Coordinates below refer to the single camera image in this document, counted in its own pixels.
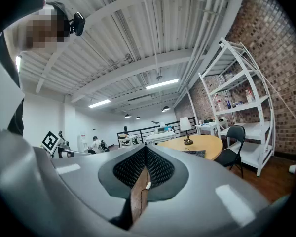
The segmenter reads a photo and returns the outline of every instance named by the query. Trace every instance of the person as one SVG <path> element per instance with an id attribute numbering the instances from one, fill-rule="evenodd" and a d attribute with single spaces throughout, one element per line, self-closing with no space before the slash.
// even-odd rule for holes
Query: person
<path id="1" fill-rule="evenodd" d="M 98 154 L 103 152 L 102 147 L 101 147 L 101 141 L 98 139 L 97 136 L 93 137 L 93 142 L 91 146 L 88 148 L 88 153 L 91 154 Z"/>
<path id="2" fill-rule="evenodd" d="M 17 56 L 30 50 L 54 52 L 57 43 L 65 42 L 69 36 L 70 27 L 65 7 L 59 2 L 42 1 L 43 8 L 29 14 L 0 33 L 0 62 L 21 88 L 19 73 L 15 64 Z M 16 109 L 8 130 L 23 135 L 23 101 Z"/>

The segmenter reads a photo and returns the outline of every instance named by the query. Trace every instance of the ceiling light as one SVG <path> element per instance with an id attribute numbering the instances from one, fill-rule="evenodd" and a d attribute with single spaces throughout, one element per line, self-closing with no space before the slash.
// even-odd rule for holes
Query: ceiling light
<path id="1" fill-rule="evenodd" d="M 89 105 L 89 107 L 90 107 L 90 108 L 94 108 L 94 107 L 97 107 L 97 106 L 99 106 L 99 105 L 107 104 L 107 103 L 109 103 L 109 102 L 110 102 L 110 100 L 107 99 L 107 100 L 104 100 L 104 101 L 101 101 L 101 102 L 95 103 L 95 104 L 93 104 L 93 105 Z"/>
<path id="2" fill-rule="evenodd" d="M 162 112 L 166 112 L 169 109 L 170 109 L 169 106 L 165 106 L 165 107 L 163 107 Z"/>
<path id="3" fill-rule="evenodd" d="M 179 81 L 179 79 L 174 79 L 174 80 L 170 80 L 170 81 L 165 81 L 165 82 L 157 83 L 157 84 L 154 84 L 154 85 L 151 85 L 151 86 L 147 86 L 146 89 L 153 89 L 153 88 L 157 88 L 157 87 L 160 87 L 160 86 L 164 86 L 164 85 L 168 85 L 168 84 L 176 83 L 176 82 L 178 82 L 178 81 Z"/>
<path id="4" fill-rule="evenodd" d="M 21 57 L 20 56 L 16 56 L 15 64 L 16 64 L 16 68 L 18 69 L 18 72 L 20 72 L 20 64 L 21 64 Z"/>

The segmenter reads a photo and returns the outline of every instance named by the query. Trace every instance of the railing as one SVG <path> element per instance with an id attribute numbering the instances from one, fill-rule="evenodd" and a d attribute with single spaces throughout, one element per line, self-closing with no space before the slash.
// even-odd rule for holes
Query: railing
<path id="1" fill-rule="evenodd" d="M 189 135 L 192 135 L 192 134 L 195 134 L 196 133 L 196 123 L 195 123 L 195 118 L 192 117 L 192 118 L 189 118 L 189 123 L 191 124 L 192 126 L 192 129 L 187 131 L 187 133 Z M 168 124 L 165 124 L 166 126 L 171 126 L 172 128 L 174 128 L 174 132 L 176 134 L 176 137 L 179 138 L 179 137 L 183 137 L 183 136 L 186 136 L 186 132 L 183 132 L 180 130 L 180 121 L 175 121 L 175 122 L 172 122 L 172 123 L 168 123 Z M 117 139 L 119 140 L 119 134 L 125 134 L 127 133 L 129 136 L 132 136 L 132 135 L 139 135 L 139 143 L 144 143 L 144 140 L 149 136 L 151 135 L 151 133 L 153 132 L 153 129 L 154 128 L 158 128 L 160 127 L 159 125 L 156 125 L 156 126 L 152 126 L 152 127 L 147 127 L 147 128 L 143 128 L 143 129 L 138 129 L 138 130 L 132 130 L 132 131 L 123 131 L 123 132 L 118 132 L 117 133 Z"/>

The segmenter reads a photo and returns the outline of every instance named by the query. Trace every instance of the person sitting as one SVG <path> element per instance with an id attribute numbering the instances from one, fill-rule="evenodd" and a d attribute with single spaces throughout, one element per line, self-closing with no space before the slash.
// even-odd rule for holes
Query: person sitting
<path id="1" fill-rule="evenodd" d="M 93 142 L 90 147 L 88 147 L 88 153 L 91 154 L 98 154 L 103 152 L 102 148 L 100 147 L 101 141 L 98 139 L 97 136 L 93 136 Z"/>

